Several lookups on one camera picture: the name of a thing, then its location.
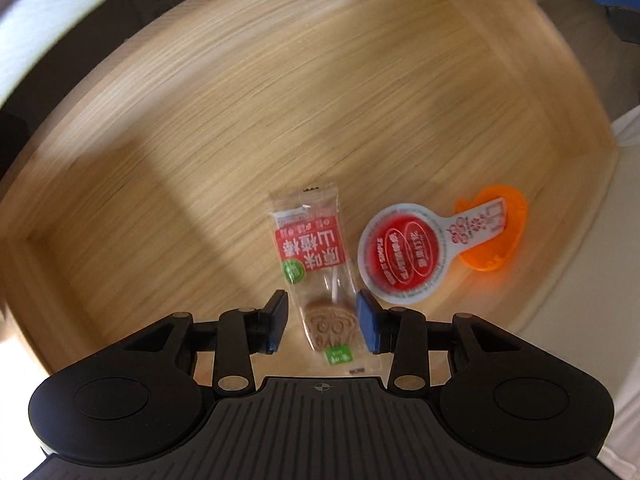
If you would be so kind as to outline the red jelly cup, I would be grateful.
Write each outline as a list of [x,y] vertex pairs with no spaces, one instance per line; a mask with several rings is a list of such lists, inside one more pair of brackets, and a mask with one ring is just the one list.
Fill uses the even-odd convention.
[[389,304],[417,304],[440,285],[454,258],[491,238],[485,212],[486,205],[444,218],[418,204],[384,208],[360,236],[360,278]]

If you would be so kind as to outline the orange plastic shell half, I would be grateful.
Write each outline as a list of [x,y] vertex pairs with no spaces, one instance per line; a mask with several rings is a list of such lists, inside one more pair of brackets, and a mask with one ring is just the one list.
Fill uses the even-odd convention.
[[459,198],[454,212],[465,216],[486,205],[484,226],[491,238],[465,249],[460,260],[470,269],[494,272],[502,269],[514,256],[528,220],[528,203],[524,194],[510,185],[495,184],[482,188],[472,200]]

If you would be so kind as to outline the hawthorn lollipop snack packet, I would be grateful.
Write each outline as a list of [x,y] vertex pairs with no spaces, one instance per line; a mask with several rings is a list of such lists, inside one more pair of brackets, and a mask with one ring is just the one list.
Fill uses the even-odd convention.
[[334,185],[269,197],[274,247],[314,368],[342,376],[375,375],[380,358],[363,337],[356,280]]

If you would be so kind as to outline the wooden drawer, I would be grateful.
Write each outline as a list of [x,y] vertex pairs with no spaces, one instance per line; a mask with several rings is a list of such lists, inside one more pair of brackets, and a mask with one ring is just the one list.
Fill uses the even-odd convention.
[[55,107],[1,185],[1,287],[49,372],[171,312],[261,306],[269,197],[336,184],[346,246],[384,207],[529,203],[502,271],[419,309],[520,330],[562,276],[618,149],[534,0],[186,0]]

